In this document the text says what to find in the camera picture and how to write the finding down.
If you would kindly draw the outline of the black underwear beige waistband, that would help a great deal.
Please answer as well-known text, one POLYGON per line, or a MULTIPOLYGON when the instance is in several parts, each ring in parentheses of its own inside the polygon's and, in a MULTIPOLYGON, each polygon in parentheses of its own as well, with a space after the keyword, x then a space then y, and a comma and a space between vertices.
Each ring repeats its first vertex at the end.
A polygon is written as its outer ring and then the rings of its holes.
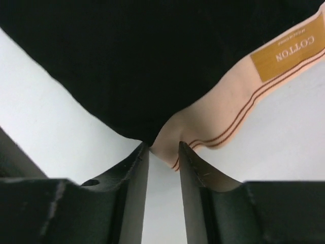
POLYGON ((1 1, 1 29, 89 113, 179 169, 324 59, 324 1, 1 1))

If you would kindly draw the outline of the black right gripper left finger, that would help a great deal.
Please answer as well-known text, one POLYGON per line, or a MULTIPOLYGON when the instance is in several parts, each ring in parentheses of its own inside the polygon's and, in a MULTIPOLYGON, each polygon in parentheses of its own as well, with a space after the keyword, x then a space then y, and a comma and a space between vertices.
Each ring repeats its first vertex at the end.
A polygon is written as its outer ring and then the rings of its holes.
POLYGON ((68 179, 1 179, 1 243, 141 243, 149 150, 81 185, 68 179))

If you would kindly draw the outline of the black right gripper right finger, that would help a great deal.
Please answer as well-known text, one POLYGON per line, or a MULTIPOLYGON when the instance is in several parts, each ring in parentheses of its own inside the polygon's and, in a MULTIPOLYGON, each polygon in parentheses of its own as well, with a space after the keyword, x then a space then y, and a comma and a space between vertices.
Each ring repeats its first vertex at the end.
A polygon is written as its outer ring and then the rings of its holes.
POLYGON ((324 182, 239 182, 179 144, 188 243, 324 243, 324 182))

